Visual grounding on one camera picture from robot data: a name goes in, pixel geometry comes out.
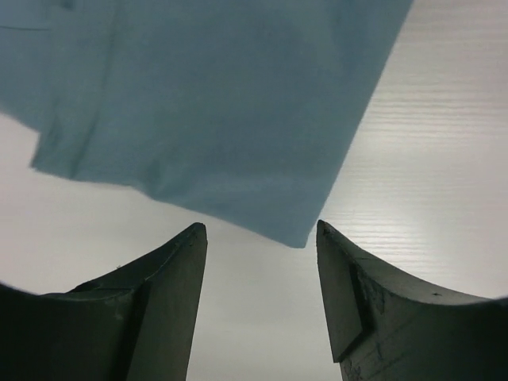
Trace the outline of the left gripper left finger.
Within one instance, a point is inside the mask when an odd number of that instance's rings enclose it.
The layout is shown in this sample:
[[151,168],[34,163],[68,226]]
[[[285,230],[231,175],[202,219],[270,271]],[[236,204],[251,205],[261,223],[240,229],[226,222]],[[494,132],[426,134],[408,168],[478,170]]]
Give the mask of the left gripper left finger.
[[194,223],[65,293],[1,287],[4,380],[184,380],[206,266]]

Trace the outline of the grey-blue t shirt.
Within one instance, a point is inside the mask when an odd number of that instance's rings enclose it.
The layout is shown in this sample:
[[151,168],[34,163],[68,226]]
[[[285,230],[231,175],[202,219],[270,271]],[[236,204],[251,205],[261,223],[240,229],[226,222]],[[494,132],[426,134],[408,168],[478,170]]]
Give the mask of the grey-blue t shirt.
[[303,248],[409,1],[4,1],[31,165]]

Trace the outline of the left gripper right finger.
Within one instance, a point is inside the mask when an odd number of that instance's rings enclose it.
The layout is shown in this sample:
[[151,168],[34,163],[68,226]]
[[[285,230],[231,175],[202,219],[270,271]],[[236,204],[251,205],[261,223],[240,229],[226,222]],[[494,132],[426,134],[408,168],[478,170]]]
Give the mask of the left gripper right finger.
[[333,361],[345,380],[504,380],[507,300],[419,279],[317,223]]

